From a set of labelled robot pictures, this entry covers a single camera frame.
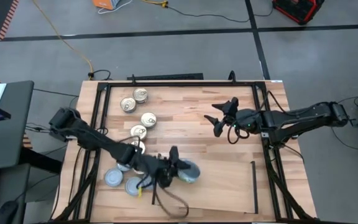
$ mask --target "yellow tag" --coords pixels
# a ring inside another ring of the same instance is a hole
[[[137,189],[137,192],[138,192],[137,197],[138,198],[141,197],[142,196],[142,187],[141,186],[139,186],[139,188]]]

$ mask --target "black desk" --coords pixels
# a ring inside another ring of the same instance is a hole
[[[5,202],[15,200],[15,198],[25,191],[29,172],[30,165],[28,164],[0,170],[0,208]],[[17,209],[12,224],[23,223],[25,210],[24,199],[25,194],[17,199],[19,208]]]
[[[60,161],[22,147],[33,87],[33,81],[8,83],[1,97],[0,108],[10,113],[11,119],[0,121],[0,169],[29,163],[59,174]]]

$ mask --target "metal can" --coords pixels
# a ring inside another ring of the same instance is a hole
[[[131,97],[122,99],[120,105],[125,113],[132,113],[136,110],[136,101]]]
[[[131,142],[131,144],[134,146],[137,146],[138,143],[139,143],[139,147],[142,149],[141,154],[144,154],[144,151],[146,151],[146,146],[144,145],[144,143],[142,141],[137,142],[137,140],[136,140],[136,141]]]
[[[121,184],[124,175],[119,169],[109,169],[104,175],[104,181],[110,187],[117,187]]]
[[[179,179],[189,184],[196,182],[201,174],[200,168],[198,168],[197,164],[195,164],[194,162],[188,161],[186,159],[182,161],[190,165],[190,168],[178,170]]]
[[[131,136],[139,136],[140,140],[146,138],[147,130],[143,125],[135,125],[131,128]]]
[[[131,177],[125,183],[125,191],[132,196],[137,196],[139,190],[136,188],[136,185],[141,181],[140,177]]]
[[[132,95],[137,103],[146,103],[149,96],[147,90],[143,88],[137,88]]]
[[[157,124],[157,118],[153,113],[147,112],[142,115],[140,122],[146,128],[153,128]]]

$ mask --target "can lid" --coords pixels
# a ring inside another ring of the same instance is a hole
[[[133,95],[135,100],[145,100],[147,98],[147,90],[144,88],[137,88],[136,90],[134,90]]]
[[[123,174],[119,169],[109,169],[104,176],[104,181],[110,187],[117,187],[123,178]]]
[[[121,100],[120,105],[124,111],[130,111],[135,108],[136,101],[131,97],[127,97]]]
[[[183,162],[186,162],[190,165],[189,169],[180,169],[178,170],[178,177],[188,183],[194,183],[196,182],[197,178],[200,176],[201,171],[200,168],[191,161],[188,160],[182,160]]]
[[[138,145],[137,140],[131,142],[131,145],[137,146]],[[139,142],[139,147],[142,149],[141,154],[144,154],[144,151],[146,150],[146,146],[144,145],[144,143],[142,141]]]
[[[153,113],[147,112],[142,115],[140,122],[142,122],[145,127],[152,127],[157,122],[157,118]]]
[[[131,169],[129,166],[119,163],[117,163],[117,168],[123,172],[129,171]]]
[[[135,125],[131,128],[131,136],[139,136],[140,139],[146,138],[147,130],[143,125]]]
[[[139,177],[131,177],[125,183],[125,191],[132,196],[137,196],[139,190],[136,188],[136,185],[141,181]]]

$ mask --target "black metal frame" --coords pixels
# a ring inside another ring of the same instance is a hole
[[[100,105],[101,93],[102,93],[103,90],[105,90],[106,94],[105,94],[104,105],[103,105],[103,110],[102,110],[102,114],[101,114],[101,123],[100,123],[100,127],[99,127],[99,128],[104,128],[107,113],[108,113],[108,104],[109,104],[109,99],[110,99],[110,94],[111,94],[111,88],[112,87],[133,87],[133,86],[143,86],[143,87],[152,87],[152,86],[248,86],[248,87],[251,87],[251,89],[252,89],[255,108],[259,109],[262,106],[262,105],[260,105],[258,90],[260,90],[262,92],[262,97],[263,98],[265,98],[267,96],[267,88],[266,88],[265,82],[238,82],[236,80],[236,76],[235,76],[234,72],[230,73],[229,80],[230,81],[221,81],[221,82],[208,82],[208,81],[199,81],[199,82],[160,82],[160,81],[137,82],[135,80],[135,77],[132,76],[132,81],[131,82],[122,82],[122,83],[99,82],[97,92],[96,92],[96,98],[95,98],[95,103],[94,103],[94,107],[93,107],[93,114],[92,114],[92,119],[91,119],[90,126],[92,128],[95,128],[95,126],[96,126],[96,119],[98,117],[97,114],[98,114],[98,108],[99,108],[99,105]],[[265,109],[270,110],[270,105],[269,105],[268,100],[266,101]],[[285,181],[283,165],[282,165],[282,160],[281,160],[281,157],[280,157],[279,150],[278,149],[273,149],[273,153],[275,155],[275,163],[276,163],[277,170],[278,170],[278,173],[276,173],[276,171],[273,168],[272,161],[270,159],[269,150],[271,150],[271,148],[270,148],[269,139],[266,136],[264,136],[263,133],[261,134],[261,138],[262,138],[262,146],[263,146],[263,151],[264,151],[265,165],[266,165],[266,169],[267,169],[267,173],[268,173],[268,182],[269,182],[270,194],[271,194],[271,198],[272,198],[273,210],[274,210],[274,215],[275,215],[276,221],[277,222],[290,223],[291,220],[293,220],[294,222],[305,222],[305,223],[320,222],[320,223],[324,223],[324,222],[321,222],[321,221],[319,221],[317,219],[311,219],[311,217],[308,216],[303,211],[303,209],[297,204],[296,200],[292,197],[291,193],[287,190],[287,184],[286,184],[286,181]],[[84,161],[83,161],[83,167],[82,167],[81,176],[80,176],[80,186],[83,185],[83,183],[85,181],[85,178],[86,178],[86,173],[87,173],[87,170],[88,170],[88,166],[90,164],[90,154],[91,153],[89,151],[87,151],[85,153],[85,158],[84,158]],[[94,163],[96,163],[97,166],[99,165],[99,160],[100,160],[100,149],[95,152],[95,157],[94,157]],[[87,201],[87,204],[86,204],[85,219],[82,219],[82,220],[90,221],[91,212],[92,212],[92,206],[93,206],[94,189],[96,187],[96,178],[97,178],[97,174],[94,176],[94,179],[93,179],[93,181],[91,182],[91,185],[90,185],[88,201]],[[282,216],[281,216],[280,206],[278,204],[277,191],[276,191],[276,188],[275,188],[276,185],[277,185],[277,187],[280,189],[280,191],[283,194],[284,202],[285,202],[285,210],[286,210],[286,213],[287,213],[287,218],[282,218]],[[76,221],[76,220],[79,219],[80,206],[81,206],[80,203],[81,203],[81,201],[79,201],[78,204],[75,207],[72,221]],[[292,209],[294,209],[294,211],[297,213],[297,215],[299,216],[299,218],[301,220],[294,220],[293,219]]]

